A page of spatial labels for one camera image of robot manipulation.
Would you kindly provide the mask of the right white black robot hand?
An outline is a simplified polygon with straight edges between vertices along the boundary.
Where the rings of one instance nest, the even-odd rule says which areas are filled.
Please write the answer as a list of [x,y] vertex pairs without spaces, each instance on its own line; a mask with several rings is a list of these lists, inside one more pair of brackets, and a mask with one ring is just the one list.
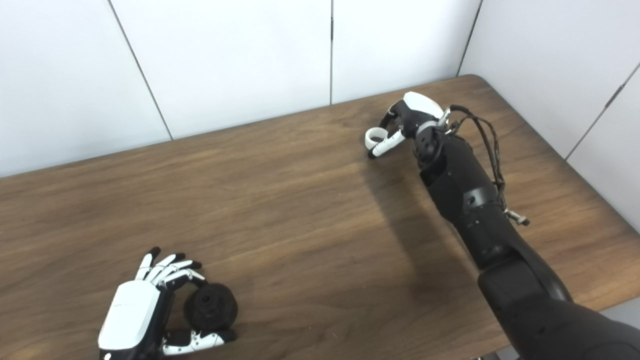
[[448,125],[450,110],[442,109],[431,98],[418,92],[406,92],[391,105],[377,127],[365,133],[367,157],[375,159],[392,150],[406,139],[416,139],[429,127]]

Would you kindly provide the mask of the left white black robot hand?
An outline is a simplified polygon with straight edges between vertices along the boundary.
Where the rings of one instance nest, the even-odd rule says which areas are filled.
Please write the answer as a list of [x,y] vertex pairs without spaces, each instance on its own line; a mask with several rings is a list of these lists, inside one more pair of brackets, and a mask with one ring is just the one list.
[[[235,342],[239,312],[229,287],[200,274],[202,264],[185,253],[159,259],[153,247],[141,260],[133,279],[117,287],[99,332],[101,360],[164,360]],[[168,328],[176,292],[187,284],[195,291],[183,305],[188,328]]]

